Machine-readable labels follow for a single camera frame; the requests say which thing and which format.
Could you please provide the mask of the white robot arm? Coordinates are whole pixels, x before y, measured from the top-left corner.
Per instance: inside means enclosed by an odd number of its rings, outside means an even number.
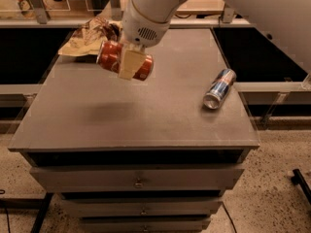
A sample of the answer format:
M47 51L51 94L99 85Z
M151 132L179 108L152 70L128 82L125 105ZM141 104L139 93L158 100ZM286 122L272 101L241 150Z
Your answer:
M186 1L128 0L121 39L143 48L157 45ZM294 81L311 70L311 0L224 1L299 67L292 76Z

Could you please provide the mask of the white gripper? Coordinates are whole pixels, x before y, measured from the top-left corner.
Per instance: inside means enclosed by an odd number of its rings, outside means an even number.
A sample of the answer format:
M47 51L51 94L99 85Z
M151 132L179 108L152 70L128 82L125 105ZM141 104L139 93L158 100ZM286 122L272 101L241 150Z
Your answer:
M129 0L122 17L121 38L130 44L149 48L157 45L169 27L169 22L155 22L146 18ZM131 80L145 62L146 55L141 51L123 49L119 77Z

